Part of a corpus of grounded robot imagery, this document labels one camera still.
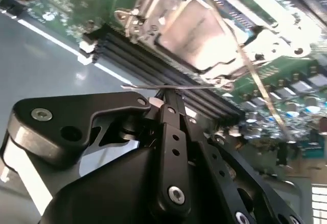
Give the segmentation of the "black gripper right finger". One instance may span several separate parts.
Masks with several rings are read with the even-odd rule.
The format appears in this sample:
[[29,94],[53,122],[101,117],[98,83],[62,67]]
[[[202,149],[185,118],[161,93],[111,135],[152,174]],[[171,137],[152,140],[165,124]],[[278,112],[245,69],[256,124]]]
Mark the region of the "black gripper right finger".
[[303,219],[234,150],[206,138],[175,94],[176,223],[303,223]]

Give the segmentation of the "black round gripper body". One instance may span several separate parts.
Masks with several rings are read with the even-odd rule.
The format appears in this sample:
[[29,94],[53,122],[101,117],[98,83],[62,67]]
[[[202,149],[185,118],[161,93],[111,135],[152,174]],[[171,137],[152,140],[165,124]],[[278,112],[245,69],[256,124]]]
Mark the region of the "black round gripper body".
[[230,223],[185,149],[133,150],[63,187],[41,223]]

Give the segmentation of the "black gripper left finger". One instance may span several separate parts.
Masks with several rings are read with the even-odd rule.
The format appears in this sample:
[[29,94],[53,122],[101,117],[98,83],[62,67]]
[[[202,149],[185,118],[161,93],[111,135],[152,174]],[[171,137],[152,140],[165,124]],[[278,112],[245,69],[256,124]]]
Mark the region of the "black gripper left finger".
[[29,98],[7,127],[7,166],[44,213],[68,184],[137,149],[175,147],[176,91]]

